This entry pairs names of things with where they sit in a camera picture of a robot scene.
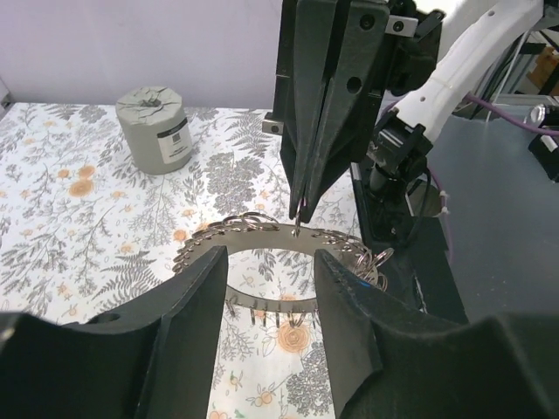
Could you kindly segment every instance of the metal ring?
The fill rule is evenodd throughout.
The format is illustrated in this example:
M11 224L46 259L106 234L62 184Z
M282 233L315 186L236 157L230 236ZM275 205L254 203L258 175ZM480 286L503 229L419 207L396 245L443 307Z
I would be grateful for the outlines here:
M262 219L272 223L262 223ZM279 224L275 218L258 212L228 216L223 222L211 223L207 229L199 231L197 238L194 237L184 242L184 247L178 251L178 256L174 260L176 265L173 267L173 272L180 273L215 245L226 245L230 255L239 251L275 247L313 256L316 250L324 249L333 253L350 270L353 267L354 274L358 275L361 280L364 279L377 288L387 289L388 279L378 271L377 266L392 256L392 249L387 249L374 257L372 251L364 247L355 236L334 230L314 230L300 226L297 235L300 237L293 240L292 228L292 225ZM250 240L245 240L242 235L239 236L239 233L248 231L252 232ZM358 257L357 262L355 262L354 254ZM267 313L276 312L276 321L279 321L278 313L291 313L293 317L293 313L314 313L317 309L316 299L296 301L262 299L245 294L229 285L225 299L229 311L235 305L252 310L263 310Z
M381 251L378 255L376 255L373 260L372 264L375 265L377 268L380 268L383 264L388 262L392 255L394 254L394 249L389 247L388 249Z
M241 220L248 225L249 227L254 228L255 230L263 230L263 231L278 231L280 227L276 224L280 223L276 220L273 216L267 216L266 214L260 214L259 212L245 212L240 216ZM260 224L249 223L246 219L253 220ZM262 223L260 218L264 218L265 220L271 221L272 223Z

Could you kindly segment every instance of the fern print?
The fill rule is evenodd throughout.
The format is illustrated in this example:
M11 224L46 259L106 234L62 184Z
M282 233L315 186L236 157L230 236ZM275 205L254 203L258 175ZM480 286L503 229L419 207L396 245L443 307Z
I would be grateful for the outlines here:
M231 121L227 131L232 131L227 141L233 142L239 150L263 158L273 137L262 132L262 118L262 111L237 111L227 118Z

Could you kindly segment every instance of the black cable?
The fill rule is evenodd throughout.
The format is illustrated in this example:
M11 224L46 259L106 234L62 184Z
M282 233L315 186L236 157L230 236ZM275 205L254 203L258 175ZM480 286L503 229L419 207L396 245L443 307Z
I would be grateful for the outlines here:
M414 240L414 238L418 234L419 227L421 226L421 221L424 218L425 208L427 207L427 196L429 195L429 189L431 188L431 171L426 168L424 173L427 176L427 184L425 185L425 193L421 202L421 208L419 209L418 219L413 224L413 227L411 227L411 231L408 237L401 243L403 247L409 246Z

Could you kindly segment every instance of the cable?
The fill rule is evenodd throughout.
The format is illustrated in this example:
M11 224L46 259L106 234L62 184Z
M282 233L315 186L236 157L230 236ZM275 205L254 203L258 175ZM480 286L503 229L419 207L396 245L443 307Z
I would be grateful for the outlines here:
M517 120L515 117L509 115L507 112L503 111L502 109L499 109L498 107L492 105L489 102L486 102L480 98L476 98L473 94L468 93L465 96L466 100L469 100L473 103L477 103L480 106L483 106L485 109L497 113L503 120L510 122L511 124L513 124L514 126L518 127L518 128L522 128L525 131L529 131L530 133L533 134L539 134L539 135L549 135L549 136L559 136L559 131L554 131L552 129L545 129L545 128L538 128L538 127L532 127L531 125L522 122L521 120Z
M511 72L513 72L514 63L516 62L516 59L518 58L518 56L521 53L522 46L524 46L524 44L526 44L526 39L528 39L528 35L530 33L531 33L531 31L527 31L526 33L524 33L524 35L522 35L522 37L521 37L520 42L516 46L516 51L514 51L514 55L513 55L513 58L511 59L510 65L508 66L507 73L505 74L505 77L504 77L502 83L499 86L499 90L497 90L497 94L495 94L495 99L493 99L493 103L495 103L499 99L500 94L504 90L505 84L508 82L508 78L510 77ZM489 112L487 114L486 121L489 121L490 117L491 117L491 112Z
M498 86L499 81L500 81L500 76L503 73L503 71L505 70L505 68L507 68L507 65L510 64L511 59L512 59L512 55L514 53L514 50L516 49L516 46L518 45L519 42L520 42L520 38L517 38L508 47L507 52L505 52L505 55L503 56L501 62L499 63L499 65L497 65L497 68L495 68L495 70L493 71L493 74L491 75L491 78L487 82L487 86L485 88L485 91L481 94L481 98L483 100L491 99L491 97L495 93L495 90L497 89L497 86ZM476 106L475 109L473 110L473 113L472 113L472 116L470 117L470 120L475 118L478 115L478 113L481 112L482 109L483 109L483 106Z

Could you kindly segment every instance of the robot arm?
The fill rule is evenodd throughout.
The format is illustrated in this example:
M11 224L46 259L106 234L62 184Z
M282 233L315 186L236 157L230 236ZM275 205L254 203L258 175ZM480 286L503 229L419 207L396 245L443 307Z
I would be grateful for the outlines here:
M484 8L475 1L462 2L455 10L469 10L475 19L458 36L445 32L441 39L452 43L427 82L408 93L394 110L376 125L369 149L375 163L369 179L371 229L377 240L393 241L393 214L401 208L409 182L427 170L426 155L437 140L454 108L481 79L495 55L541 21L543 0L500 0ZM465 26L459 13L451 15L446 28Z
M483 10L477 2L462 3L462 9L473 3L476 11ZM495 55L532 29L542 16L543 0L501 0L483 12L452 44L427 83L398 103L398 119L409 127L423 126L424 136L435 142L454 108L481 79ZM441 46L454 35L445 37L443 31Z

